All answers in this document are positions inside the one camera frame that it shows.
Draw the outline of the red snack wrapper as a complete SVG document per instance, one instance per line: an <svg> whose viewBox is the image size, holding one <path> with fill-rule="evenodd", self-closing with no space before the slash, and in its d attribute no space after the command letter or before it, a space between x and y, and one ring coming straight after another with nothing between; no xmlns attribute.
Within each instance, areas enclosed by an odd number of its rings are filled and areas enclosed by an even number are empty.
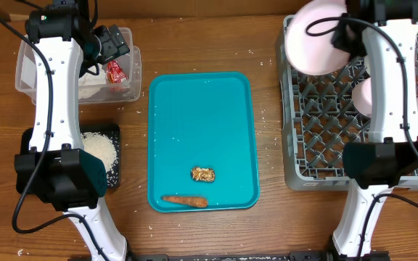
<svg viewBox="0 0 418 261"><path fill-rule="evenodd" d="M111 61L107 64L107 81L108 83L125 83L128 80L128 76L124 73L120 65L115 61ZM128 92L126 86L113 86L110 87L112 93L123 94Z"/></svg>

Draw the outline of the large white plate with rice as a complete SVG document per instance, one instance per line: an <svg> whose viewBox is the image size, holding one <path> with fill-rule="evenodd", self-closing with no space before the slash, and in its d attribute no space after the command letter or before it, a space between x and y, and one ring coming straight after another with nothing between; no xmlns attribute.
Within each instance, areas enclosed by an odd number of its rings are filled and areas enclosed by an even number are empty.
<svg viewBox="0 0 418 261"><path fill-rule="evenodd" d="M313 0L295 14L287 26L284 48L296 70L306 75L326 75L348 63L349 53L331 44L331 33L315 37L306 34L306 27L312 22L345 12L344 0Z"/></svg>

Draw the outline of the white tissue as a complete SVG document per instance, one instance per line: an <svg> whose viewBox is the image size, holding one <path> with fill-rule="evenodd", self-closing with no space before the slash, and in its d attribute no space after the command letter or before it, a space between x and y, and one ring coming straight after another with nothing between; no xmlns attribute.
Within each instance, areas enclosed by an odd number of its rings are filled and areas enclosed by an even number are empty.
<svg viewBox="0 0 418 261"><path fill-rule="evenodd" d="M106 84L107 76L103 69L99 70L98 75L86 73L78 80L78 98L89 99L94 94L99 92Z"/></svg>

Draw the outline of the small white bowl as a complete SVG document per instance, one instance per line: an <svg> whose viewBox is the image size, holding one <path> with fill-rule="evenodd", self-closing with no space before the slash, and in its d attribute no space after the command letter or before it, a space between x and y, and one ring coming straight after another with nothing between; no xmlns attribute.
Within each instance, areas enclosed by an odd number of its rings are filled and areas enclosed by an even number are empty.
<svg viewBox="0 0 418 261"><path fill-rule="evenodd" d="M366 117L372 116L372 83L370 78L358 83L353 88L352 100L359 113Z"/></svg>

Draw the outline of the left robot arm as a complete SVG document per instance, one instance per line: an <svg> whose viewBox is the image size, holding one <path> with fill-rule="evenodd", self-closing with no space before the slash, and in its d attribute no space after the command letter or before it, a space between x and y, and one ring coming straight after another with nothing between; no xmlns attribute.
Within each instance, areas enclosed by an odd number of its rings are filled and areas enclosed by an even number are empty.
<svg viewBox="0 0 418 261"><path fill-rule="evenodd" d="M35 58L36 116L27 150L15 156L17 191L70 220L93 260L131 260L106 205L105 166L84 150L78 119L79 78L129 48L116 26L97 26L87 1L53 1L30 13L25 30Z"/></svg>

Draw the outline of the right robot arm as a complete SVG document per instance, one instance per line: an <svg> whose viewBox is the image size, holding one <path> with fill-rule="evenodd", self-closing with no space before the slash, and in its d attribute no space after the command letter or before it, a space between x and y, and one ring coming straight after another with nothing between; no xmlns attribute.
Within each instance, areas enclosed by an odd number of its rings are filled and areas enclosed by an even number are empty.
<svg viewBox="0 0 418 261"><path fill-rule="evenodd" d="M372 116L366 143L350 142L343 167L350 179L343 216L332 234L334 256L387 260L371 239L385 200L401 176L418 168L415 51L418 1L347 1L336 34L355 33L369 58Z"/></svg>

